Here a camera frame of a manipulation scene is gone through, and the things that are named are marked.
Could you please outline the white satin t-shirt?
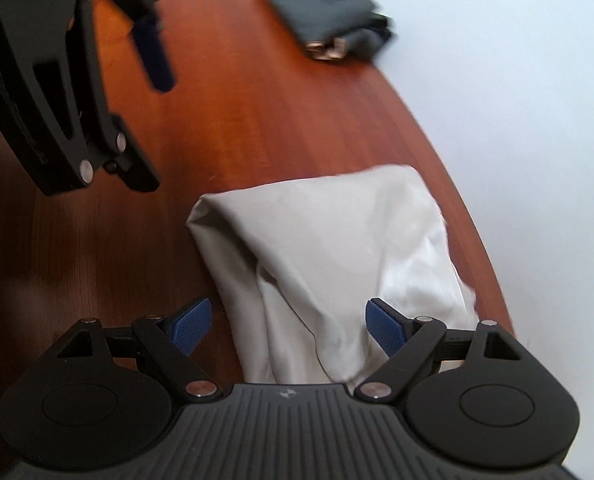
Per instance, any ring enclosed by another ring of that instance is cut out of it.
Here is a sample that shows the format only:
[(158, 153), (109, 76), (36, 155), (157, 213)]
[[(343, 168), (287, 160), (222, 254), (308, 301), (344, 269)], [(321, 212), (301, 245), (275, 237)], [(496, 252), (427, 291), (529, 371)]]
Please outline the white satin t-shirt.
[(410, 318), (477, 325), (445, 219), (412, 167), (206, 194), (186, 224), (247, 382), (358, 385), (386, 359), (365, 326), (373, 298)]

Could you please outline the dark grey folded garment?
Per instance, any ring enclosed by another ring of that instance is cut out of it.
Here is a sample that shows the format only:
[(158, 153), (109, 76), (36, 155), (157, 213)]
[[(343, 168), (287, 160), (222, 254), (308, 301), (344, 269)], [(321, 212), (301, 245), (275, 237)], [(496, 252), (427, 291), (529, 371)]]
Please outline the dark grey folded garment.
[(298, 43), (317, 61), (347, 55), (370, 61), (393, 38), (373, 0), (269, 0)]

